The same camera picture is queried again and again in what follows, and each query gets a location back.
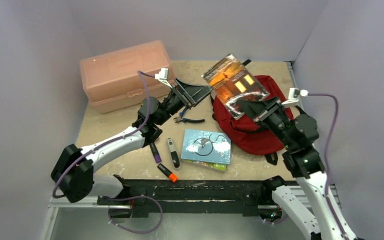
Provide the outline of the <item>red backpack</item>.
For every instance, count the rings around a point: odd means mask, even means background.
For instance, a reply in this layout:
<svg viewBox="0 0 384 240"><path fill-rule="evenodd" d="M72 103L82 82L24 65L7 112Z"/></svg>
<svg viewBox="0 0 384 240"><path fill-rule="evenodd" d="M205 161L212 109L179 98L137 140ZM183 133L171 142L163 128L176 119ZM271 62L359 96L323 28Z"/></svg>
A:
<svg viewBox="0 0 384 240"><path fill-rule="evenodd" d="M266 125L256 125L247 116L236 120L217 97L211 97L210 100L212 118L232 143L246 153L265 156L268 163L277 164L277 152L282 150L284 145Z"/></svg>

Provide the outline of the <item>dark brown cover paperback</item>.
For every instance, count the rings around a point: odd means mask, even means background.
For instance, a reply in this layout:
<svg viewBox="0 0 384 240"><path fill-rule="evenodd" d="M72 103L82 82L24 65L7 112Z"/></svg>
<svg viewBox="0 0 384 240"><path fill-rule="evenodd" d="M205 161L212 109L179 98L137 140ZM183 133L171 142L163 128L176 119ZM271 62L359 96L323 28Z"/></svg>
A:
<svg viewBox="0 0 384 240"><path fill-rule="evenodd" d="M212 86L217 98L236 120L245 114L239 100L261 102L270 95L233 53L224 56L201 77Z"/></svg>

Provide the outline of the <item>light blue paperback book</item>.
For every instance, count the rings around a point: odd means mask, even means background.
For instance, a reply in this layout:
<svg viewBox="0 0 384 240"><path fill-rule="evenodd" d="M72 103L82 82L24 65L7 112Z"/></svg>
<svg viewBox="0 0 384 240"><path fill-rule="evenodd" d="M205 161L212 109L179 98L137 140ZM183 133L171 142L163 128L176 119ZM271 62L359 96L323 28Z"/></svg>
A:
<svg viewBox="0 0 384 240"><path fill-rule="evenodd" d="M222 132L186 129L180 158L182 160L229 165L232 142Z"/></svg>

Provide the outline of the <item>green bottom paperback book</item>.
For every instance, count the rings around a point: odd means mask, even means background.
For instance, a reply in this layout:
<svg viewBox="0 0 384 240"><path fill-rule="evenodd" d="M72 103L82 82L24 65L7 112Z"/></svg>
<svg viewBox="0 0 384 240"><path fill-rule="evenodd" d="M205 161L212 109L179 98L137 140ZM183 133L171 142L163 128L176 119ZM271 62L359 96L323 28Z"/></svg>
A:
<svg viewBox="0 0 384 240"><path fill-rule="evenodd" d="M222 171L222 172L225 172L228 168L228 166L226 164L211 163L211 162L196 161L196 160L187 160L187 159L186 160L182 159L181 161L183 163L192 164L194 166L205 167L208 169L213 169L213 170Z"/></svg>

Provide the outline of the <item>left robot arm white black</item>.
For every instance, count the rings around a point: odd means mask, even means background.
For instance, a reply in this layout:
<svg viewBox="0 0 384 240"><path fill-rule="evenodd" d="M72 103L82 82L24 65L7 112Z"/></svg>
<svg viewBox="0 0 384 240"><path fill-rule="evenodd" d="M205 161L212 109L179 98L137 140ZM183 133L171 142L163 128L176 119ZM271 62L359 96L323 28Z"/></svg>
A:
<svg viewBox="0 0 384 240"><path fill-rule="evenodd" d="M95 184L97 170L126 153L155 142L163 132L159 128L161 125L180 110L196 107L213 90L209 85L189 84L177 78L174 81L163 101L146 90L137 119L122 132L88 146L67 145L50 173L55 183L53 198L65 197L76 203L88 196Z"/></svg>

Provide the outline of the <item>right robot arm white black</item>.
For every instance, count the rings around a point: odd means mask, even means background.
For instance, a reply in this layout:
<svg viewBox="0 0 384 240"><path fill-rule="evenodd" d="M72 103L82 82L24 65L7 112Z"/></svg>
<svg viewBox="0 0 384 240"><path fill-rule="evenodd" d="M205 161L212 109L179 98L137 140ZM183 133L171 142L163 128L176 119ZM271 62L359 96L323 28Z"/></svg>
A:
<svg viewBox="0 0 384 240"><path fill-rule="evenodd" d="M328 169L313 147L319 138L316 120L303 110L295 119L286 114L286 108L297 106L297 97L286 101L278 97L267 101L240 99L237 103L254 123L267 126L284 145L283 162L311 208L304 206L280 176L261 189L262 200L280 205L307 240L358 239L342 215L328 183Z"/></svg>

